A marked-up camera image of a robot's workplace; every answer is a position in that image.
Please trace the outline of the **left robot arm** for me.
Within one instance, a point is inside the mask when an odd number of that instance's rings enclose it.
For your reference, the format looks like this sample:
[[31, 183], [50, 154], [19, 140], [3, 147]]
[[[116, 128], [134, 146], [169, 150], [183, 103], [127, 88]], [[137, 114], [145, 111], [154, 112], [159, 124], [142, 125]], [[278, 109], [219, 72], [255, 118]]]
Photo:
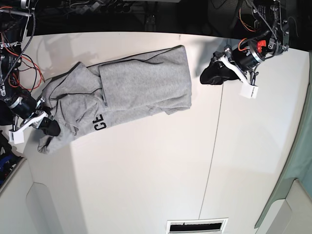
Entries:
[[250, 34], [236, 48], [226, 44], [213, 53], [210, 64], [200, 75], [204, 85], [222, 85], [239, 80], [252, 87], [258, 66], [286, 52], [289, 48], [289, 23], [286, 6], [281, 0], [240, 0], [230, 26], [238, 22]]

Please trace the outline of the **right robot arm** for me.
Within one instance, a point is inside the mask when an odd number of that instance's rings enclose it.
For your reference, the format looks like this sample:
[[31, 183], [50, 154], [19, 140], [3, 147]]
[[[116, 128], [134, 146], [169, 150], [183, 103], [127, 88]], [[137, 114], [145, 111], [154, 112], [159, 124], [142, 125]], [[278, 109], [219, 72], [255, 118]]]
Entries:
[[[21, 126], [40, 129], [56, 137], [60, 127], [51, 114], [51, 108], [40, 96], [33, 98], [32, 91], [44, 81], [39, 67], [25, 54], [36, 29], [35, 0], [2, 0], [0, 2], [0, 124], [12, 125], [13, 132]], [[27, 89], [20, 82], [19, 67], [30, 63], [35, 70], [33, 86]]]

